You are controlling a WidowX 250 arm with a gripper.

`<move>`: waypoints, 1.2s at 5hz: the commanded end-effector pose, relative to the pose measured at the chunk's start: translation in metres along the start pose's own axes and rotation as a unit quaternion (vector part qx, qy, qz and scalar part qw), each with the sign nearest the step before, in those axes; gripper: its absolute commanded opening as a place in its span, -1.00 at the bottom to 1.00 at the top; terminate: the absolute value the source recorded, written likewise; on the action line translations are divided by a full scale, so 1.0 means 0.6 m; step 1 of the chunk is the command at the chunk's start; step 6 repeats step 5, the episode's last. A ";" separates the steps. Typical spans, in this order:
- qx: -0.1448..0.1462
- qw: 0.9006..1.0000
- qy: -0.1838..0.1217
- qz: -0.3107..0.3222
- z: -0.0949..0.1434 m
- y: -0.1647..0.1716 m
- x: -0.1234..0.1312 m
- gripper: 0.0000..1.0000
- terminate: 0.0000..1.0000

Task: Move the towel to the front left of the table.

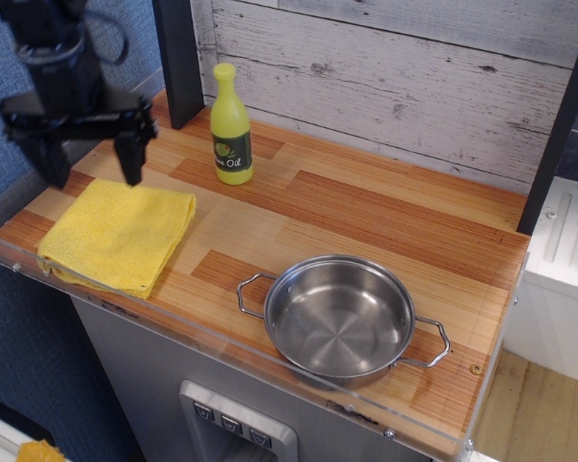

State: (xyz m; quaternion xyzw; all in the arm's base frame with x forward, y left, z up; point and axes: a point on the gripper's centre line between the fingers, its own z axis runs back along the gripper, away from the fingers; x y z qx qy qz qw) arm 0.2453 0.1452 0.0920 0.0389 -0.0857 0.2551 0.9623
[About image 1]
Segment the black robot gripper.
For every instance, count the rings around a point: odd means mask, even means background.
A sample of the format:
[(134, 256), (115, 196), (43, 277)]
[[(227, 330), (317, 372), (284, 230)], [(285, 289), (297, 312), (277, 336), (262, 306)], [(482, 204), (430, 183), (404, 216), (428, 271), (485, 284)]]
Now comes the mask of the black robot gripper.
[(113, 139), (125, 181), (142, 182), (145, 149), (157, 137), (151, 103), (108, 84), (90, 45), (15, 48), (35, 88), (0, 99), (5, 131), (43, 179), (62, 189), (71, 165), (66, 140)]

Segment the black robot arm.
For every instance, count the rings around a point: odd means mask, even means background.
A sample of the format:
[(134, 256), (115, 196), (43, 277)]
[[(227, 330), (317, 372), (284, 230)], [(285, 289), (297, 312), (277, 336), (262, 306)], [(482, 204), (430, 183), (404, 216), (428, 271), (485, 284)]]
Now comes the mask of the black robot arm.
[(34, 90), (0, 99), (4, 132), (44, 180), (65, 186), (71, 164), (64, 141), (113, 140), (126, 182), (142, 180), (145, 148), (156, 138), (150, 102), (106, 83), (87, 19), (124, 29), (84, 1), (0, 1), (13, 52)]

